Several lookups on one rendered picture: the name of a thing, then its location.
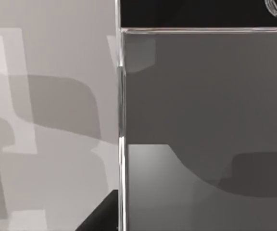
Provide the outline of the grey cabinet with dark inside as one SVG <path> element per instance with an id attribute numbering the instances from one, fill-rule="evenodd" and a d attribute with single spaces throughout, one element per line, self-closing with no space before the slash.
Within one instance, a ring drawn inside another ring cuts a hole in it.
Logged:
<path id="1" fill-rule="evenodd" d="M 115 0 L 119 231 L 277 231 L 277 18 Z"/>

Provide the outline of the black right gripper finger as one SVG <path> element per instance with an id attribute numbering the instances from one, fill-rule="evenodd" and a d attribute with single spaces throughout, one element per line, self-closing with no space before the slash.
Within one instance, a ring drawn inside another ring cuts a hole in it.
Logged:
<path id="1" fill-rule="evenodd" d="M 118 190 L 112 190 L 75 231 L 118 231 Z"/>

